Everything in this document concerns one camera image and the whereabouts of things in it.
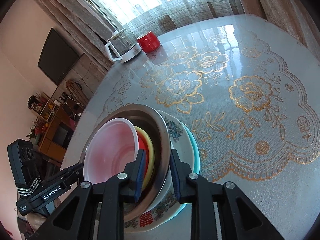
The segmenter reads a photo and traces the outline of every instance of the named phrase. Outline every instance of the red mug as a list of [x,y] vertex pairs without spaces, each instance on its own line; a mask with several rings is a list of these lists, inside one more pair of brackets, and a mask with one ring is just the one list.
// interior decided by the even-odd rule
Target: red mug
[[149,53],[160,47],[160,41],[152,31],[148,31],[145,34],[139,36],[137,41],[142,48],[143,52]]

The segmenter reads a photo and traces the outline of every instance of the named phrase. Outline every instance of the lace tablecloth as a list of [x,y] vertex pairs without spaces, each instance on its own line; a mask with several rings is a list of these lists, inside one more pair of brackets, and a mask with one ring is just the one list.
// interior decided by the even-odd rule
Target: lace tablecloth
[[302,239],[320,211],[319,62],[289,34],[255,16],[199,22],[159,39],[155,52],[108,72],[62,166],[79,160],[109,113],[145,104],[191,130],[202,176],[235,182],[284,238]]

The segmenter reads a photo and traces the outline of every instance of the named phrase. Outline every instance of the pink bowl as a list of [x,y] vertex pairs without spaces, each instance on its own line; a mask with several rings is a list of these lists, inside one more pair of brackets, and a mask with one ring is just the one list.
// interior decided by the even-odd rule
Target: pink bowl
[[138,135],[130,121],[115,118],[106,122],[87,148],[84,180],[97,184],[123,172],[125,165],[135,160],[138,148]]

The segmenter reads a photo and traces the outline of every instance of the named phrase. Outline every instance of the black and white strap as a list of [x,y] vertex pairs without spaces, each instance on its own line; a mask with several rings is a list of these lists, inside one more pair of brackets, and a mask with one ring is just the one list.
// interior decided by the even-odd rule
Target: black and white strap
[[31,185],[28,187],[28,185],[25,185],[25,187],[22,187],[21,184],[19,184],[19,187],[17,187],[18,193],[20,196],[30,196],[40,185],[41,179],[38,175],[34,181],[31,183]]

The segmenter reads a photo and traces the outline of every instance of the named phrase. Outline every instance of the red chinese character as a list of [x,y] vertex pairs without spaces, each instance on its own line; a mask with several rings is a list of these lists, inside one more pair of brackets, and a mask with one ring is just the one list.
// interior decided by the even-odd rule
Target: red chinese character
[[153,218],[152,218],[152,214],[151,214],[151,210],[142,214],[140,217],[139,217],[139,224],[140,224],[140,227],[144,227],[146,225],[151,225],[151,223],[153,222]]

